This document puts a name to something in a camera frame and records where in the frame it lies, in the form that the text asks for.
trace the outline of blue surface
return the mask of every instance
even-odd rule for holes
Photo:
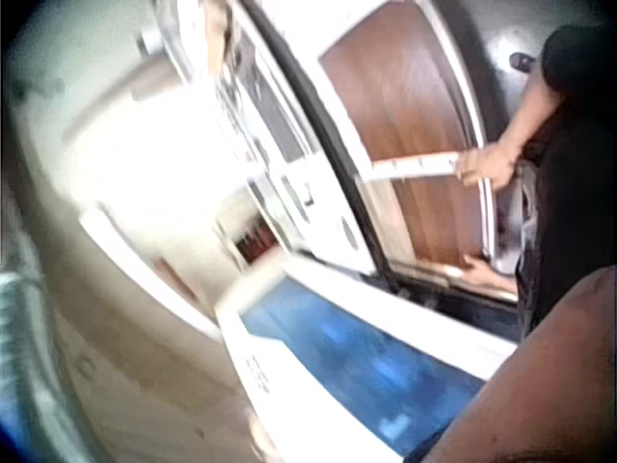
[[[283,341],[334,398],[401,455],[443,429],[483,385],[289,278],[241,318],[252,335]]]

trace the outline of person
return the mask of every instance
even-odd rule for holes
[[[421,461],[617,461],[616,430],[611,266],[570,289]]]
[[[518,293],[524,336],[582,276],[616,260],[614,31],[564,26],[553,32],[501,137],[462,153],[456,166],[465,185],[487,177],[498,190],[538,129],[549,119],[561,124],[537,156],[535,235],[524,243],[516,279],[465,256],[468,283]]]

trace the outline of skin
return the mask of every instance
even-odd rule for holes
[[[423,461],[611,461],[614,380],[613,266],[557,303]]]
[[[482,150],[461,153],[456,165],[457,177],[466,186],[477,184],[481,178],[490,179],[495,191],[506,186],[512,179],[523,146],[555,112],[561,101],[562,97],[545,82],[541,70],[535,68],[527,81],[521,105],[499,140]],[[514,278],[499,275],[484,260],[465,256],[465,261],[469,269],[461,277],[462,280],[517,294]]]

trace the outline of wooden door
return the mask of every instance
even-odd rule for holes
[[[384,5],[336,43],[321,64],[371,161],[471,146],[470,123],[454,75],[413,1]],[[391,238],[393,232],[405,233],[413,248],[410,253],[400,246],[397,253],[382,239],[389,259],[463,266],[463,254],[482,254],[478,188],[463,187],[454,176],[386,183],[363,191],[373,202],[369,210],[378,234]],[[386,204],[388,190],[397,205]],[[403,229],[393,231],[392,224]]]

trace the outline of black shirt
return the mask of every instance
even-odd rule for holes
[[[539,166],[535,243],[519,295],[533,329],[582,277],[615,263],[613,28],[566,26],[547,40],[542,72],[564,95],[561,130]]]

